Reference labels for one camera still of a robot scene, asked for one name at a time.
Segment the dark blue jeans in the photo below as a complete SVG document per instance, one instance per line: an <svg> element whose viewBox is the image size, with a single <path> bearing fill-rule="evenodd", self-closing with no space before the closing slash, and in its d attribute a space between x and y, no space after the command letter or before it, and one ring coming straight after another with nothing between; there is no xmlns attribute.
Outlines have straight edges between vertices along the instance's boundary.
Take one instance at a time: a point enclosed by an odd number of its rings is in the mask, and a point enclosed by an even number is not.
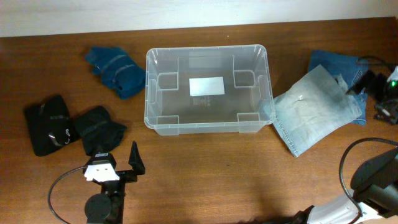
<svg viewBox="0 0 398 224"><path fill-rule="evenodd" d="M316 117L318 124L336 127L349 121L362 126L366 124L367 94L345 94L368 70L368 66L358 65L357 59L324 50L311 53L308 85L314 109L310 114Z"/></svg>

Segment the black garment with white print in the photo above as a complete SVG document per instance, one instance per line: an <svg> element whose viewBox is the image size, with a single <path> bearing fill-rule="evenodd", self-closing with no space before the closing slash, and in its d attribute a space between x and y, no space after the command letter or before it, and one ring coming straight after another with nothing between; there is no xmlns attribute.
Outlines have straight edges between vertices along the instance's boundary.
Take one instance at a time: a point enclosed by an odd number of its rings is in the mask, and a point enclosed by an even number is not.
<svg viewBox="0 0 398 224"><path fill-rule="evenodd" d="M47 156L80 139L61 95L24 109L34 154Z"/></svg>

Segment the light blue jeans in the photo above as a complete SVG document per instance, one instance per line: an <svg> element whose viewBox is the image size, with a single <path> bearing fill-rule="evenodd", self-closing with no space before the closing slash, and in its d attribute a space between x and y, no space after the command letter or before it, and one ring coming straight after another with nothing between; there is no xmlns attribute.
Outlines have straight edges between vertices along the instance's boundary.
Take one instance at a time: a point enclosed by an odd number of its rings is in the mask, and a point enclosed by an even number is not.
<svg viewBox="0 0 398 224"><path fill-rule="evenodd" d="M362 115L347 90L341 75L334 77L319 65L274 98L273 125L294 157Z"/></svg>

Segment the teal blue garment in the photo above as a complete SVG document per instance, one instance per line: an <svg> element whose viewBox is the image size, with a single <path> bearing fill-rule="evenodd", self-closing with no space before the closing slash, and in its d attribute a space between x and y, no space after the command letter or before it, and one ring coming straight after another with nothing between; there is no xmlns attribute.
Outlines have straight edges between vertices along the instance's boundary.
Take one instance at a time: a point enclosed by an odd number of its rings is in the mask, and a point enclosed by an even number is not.
<svg viewBox="0 0 398 224"><path fill-rule="evenodd" d="M101 83L126 100L145 88L146 71L119 47L92 47L85 60Z"/></svg>

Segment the clear plastic storage container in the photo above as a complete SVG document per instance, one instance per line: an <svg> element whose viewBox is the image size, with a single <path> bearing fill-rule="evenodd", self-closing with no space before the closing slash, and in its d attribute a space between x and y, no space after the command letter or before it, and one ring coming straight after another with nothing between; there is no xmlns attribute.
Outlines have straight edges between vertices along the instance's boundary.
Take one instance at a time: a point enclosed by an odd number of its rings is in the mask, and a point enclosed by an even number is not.
<svg viewBox="0 0 398 224"><path fill-rule="evenodd" d="M264 46L147 52L144 123L157 134L256 133L274 120Z"/></svg>

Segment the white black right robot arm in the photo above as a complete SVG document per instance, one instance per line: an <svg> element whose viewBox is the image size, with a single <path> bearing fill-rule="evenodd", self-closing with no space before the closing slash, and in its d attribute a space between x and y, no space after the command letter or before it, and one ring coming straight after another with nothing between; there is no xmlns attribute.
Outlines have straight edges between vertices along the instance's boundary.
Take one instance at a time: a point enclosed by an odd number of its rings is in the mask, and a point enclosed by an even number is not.
<svg viewBox="0 0 398 224"><path fill-rule="evenodd" d="M346 92L347 95L367 93L376 100L380 121L397 124L397 68L389 77L368 71ZM351 178L350 189L343 180L343 166L348 153L364 142L381 142L393 149L361 164ZM397 215L397 142L383 138L363 138L348 146L339 164L339 180L344 194L331 202L310 206L289 221L293 224L362 223Z"/></svg>

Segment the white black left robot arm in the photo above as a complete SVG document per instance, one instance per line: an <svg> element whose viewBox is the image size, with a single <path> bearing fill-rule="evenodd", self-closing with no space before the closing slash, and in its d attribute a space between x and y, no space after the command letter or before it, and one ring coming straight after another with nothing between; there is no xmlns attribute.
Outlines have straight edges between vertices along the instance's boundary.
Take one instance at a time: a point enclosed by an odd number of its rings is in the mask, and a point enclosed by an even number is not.
<svg viewBox="0 0 398 224"><path fill-rule="evenodd" d="M137 182L137 177L146 173L135 141L128 164L131 169L116 171L116 160L109 152L96 154L86 163L83 171L86 180L101 186L101 192L91 196L85 204L88 223L122 224L125 186Z"/></svg>

